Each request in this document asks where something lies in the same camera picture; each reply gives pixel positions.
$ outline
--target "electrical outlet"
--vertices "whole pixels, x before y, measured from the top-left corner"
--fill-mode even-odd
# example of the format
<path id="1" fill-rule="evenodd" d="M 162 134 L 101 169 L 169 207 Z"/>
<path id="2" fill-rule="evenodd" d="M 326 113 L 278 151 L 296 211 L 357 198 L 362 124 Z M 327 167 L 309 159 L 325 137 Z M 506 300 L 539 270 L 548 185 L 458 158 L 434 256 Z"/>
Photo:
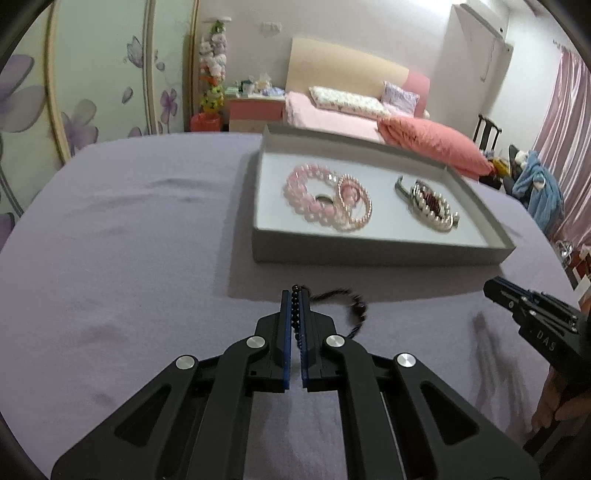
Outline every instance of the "electrical outlet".
<path id="1" fill-rule="evenodd" d="M 282 25 L 279 22 L 261 22 L 261 31 L 268 33 L 279 33 Z"/>

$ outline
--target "human hand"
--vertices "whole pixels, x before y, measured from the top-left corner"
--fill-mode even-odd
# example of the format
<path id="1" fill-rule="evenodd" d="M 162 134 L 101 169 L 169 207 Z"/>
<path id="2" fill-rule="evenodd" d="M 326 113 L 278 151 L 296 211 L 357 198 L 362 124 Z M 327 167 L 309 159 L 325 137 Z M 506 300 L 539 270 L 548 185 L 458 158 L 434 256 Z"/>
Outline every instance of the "human hand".
<path id="1" fill-rule="evenodd" d="M 587 390 L 559 406 L 560 398 L 566 387 L 567 381 L 564 377 L 550 367 L 538 408 L 531 418 L 534 432 L 537 433 L 542 427 L 550 427 L 554 419 L 562 421 L 591 413 L 591 390 Z"/>

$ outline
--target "pink pearl necklace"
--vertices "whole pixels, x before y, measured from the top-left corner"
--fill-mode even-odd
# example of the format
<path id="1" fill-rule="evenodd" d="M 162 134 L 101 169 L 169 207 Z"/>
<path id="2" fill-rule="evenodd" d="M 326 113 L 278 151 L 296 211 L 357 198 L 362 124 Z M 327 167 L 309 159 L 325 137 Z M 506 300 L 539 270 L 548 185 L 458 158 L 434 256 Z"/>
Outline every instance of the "pink pearl necklace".
<path id="1" fill-rule="evenodd" d="M 314 197 L 308 193 L 309 179 L 322 181 L 336 195 L 321 194 Z M 294 168 L 287 177 L 284 191 L 296 212 L 302 213 L 308 220 L 317 220 L 322 225 L 353 230 L 363 228 L 371 218 L 371 199 L 359 180 L 351 175 L 340 176 L 328 167 L 300 165 Z M 352 211 L 360 200 L 365 204 L 365 214 L 356 218 Z"/>

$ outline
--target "bed headboard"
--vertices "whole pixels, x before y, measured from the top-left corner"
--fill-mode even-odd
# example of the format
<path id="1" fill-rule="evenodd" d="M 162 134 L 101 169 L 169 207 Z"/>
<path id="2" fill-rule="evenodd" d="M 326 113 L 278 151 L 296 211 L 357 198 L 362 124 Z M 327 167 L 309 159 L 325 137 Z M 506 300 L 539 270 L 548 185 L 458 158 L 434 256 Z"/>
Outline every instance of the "bed headboard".
<path id="1" fill-rule="evenodd" d="M 380 98 L 387 80 L 421 99 L 415 116 L 423 116 L 430 82 L 425 75 L 352 48 L 308 38 L 294 38 L 286 91 L 310 94 L 309 87 L 329 87 Z"/>

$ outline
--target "blue clothing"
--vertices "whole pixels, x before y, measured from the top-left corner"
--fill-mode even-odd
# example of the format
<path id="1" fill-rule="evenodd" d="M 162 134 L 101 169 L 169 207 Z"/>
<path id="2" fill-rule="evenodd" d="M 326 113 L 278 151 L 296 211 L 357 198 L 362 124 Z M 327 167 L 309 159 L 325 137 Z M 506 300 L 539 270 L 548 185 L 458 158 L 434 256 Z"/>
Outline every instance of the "blue clothing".
<path id="1" fill-rule="evenodd" d="M 527 165 L 513 185 L 513 196 L 523 197 L 533 182 L 542 182 L 544 187 L 533 188 L 527 211 L 547 236 L 556 220 L 564 216 L 564 198 L 554 176 L 540 163 L 538 153 L 530 151 Z"/>

